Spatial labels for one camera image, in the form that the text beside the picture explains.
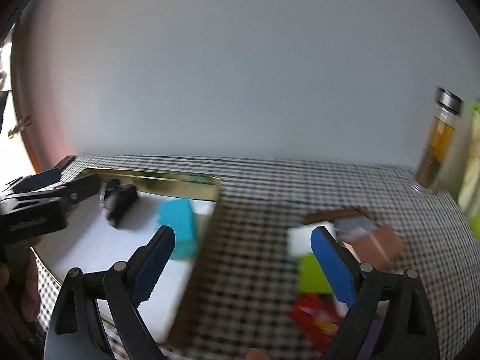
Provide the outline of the person's left hand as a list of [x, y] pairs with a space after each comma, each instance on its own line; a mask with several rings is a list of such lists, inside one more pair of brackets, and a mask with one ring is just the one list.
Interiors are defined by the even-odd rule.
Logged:
[[30, 323], [39, 314], [41, 298], [38, 290], [38, 267], [32, 247], [43, 236], [9, 244], [1, 252], [1, 279], [7, 294], [24, 321]]

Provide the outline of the person's right hand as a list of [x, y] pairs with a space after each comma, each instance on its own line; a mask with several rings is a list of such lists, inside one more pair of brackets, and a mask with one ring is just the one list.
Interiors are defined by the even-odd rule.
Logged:
[[258, 349], [250, 349], [246, 356], [245, 360], [270, 360], [270, 357]]

